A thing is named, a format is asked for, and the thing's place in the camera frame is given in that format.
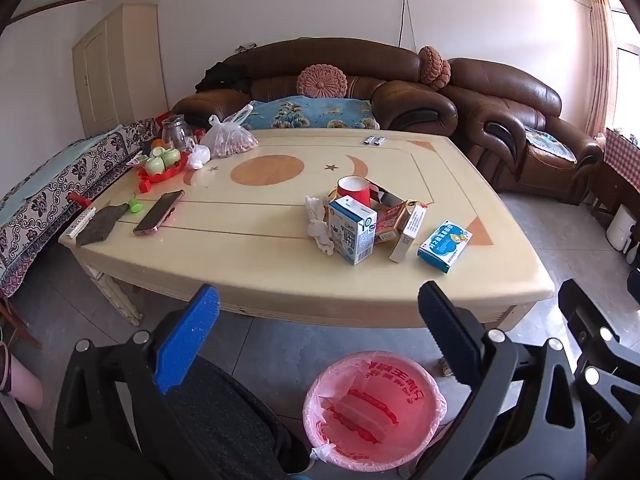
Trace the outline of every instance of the green teacup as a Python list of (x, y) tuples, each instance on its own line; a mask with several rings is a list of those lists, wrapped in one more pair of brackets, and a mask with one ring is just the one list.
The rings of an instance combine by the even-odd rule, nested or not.
[(170, 150), (166, 150), (162, 154), (162, 160), (164, 160), (164, 166), (166, 168), (170, 168), (175, 165), (178, 161), (180, 161), (180, 151), (172, 148)]
[(162, 156), (164, 151), (165, 150), (162, 146), (156, 146), (154, 149), (151, 150), (151, 156)]
[(160, 156), (153, 156), (145, 162), (145, 171), (148, 176), (164, 173), (164, 161)]

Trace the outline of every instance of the green bottle cap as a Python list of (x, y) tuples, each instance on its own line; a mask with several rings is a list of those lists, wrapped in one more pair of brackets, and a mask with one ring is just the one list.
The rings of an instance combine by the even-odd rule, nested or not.
[(131, 211), (132, 213), (139, 213), (140, 211), (142, 211), (142, 204), (135, 198), (129, 200), (127, 204), (129, 204), (129, 211)]

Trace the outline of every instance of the metal bolt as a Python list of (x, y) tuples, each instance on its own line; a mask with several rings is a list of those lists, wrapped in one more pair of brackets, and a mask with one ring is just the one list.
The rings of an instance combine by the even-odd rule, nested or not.
[(136, 345), (143, 345), (147, 341), (149, 341), (149, 332), (146, 330), (140, 330), (133, 335), (133, 342)]
[(492, 328), (491, 330), (489, 330), (488, 335), (489, 339), (494, 343), (502, 343), (505, 339), (507, 339), (507, 336), (504, 335), (504, 332), (502, 330), (498, 330), (497, 328)]
[(564, 348), (562, 346), (562, 342), (559, 339), (556, 339), (555, 337), (552, 337), (549, 340), (549, 346), (553, 349), (553, 350), (557, 350), (557, 351), (561, 351), (562, 348)]
[(591, 386), (595, 386), (600, 380), (600, 374), (593, 366), (590, 366), (584, 371), (584, 378)]
[(89, 349), (89, 340), (81, 339), (76, 343), (76, 351), (77, 352), (86, 352)]
[(600, 328), (600, 337), (603, 338), (604, 341), (611, 341), (613, 339), (613, 334), (611, 333), (611, 330), (603, 326)]

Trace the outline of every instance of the red paper cup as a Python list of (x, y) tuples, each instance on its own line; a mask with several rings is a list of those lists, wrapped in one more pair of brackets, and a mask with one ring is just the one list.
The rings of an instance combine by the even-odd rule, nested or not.
[(361, 204), (371, 207), (369, 181), (361, 176), (344, 176), (338, 181), (338, 197), (350, 196)]

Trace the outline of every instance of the pink plastic bag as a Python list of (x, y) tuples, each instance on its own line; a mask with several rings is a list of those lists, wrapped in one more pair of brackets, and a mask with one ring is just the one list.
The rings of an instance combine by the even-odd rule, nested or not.
[(302, 420), (313, 458), (377, 472), (423, 452), (446, 413), (436, 381), (418, 363), (369, 351), (341, 359), (316, 379)]

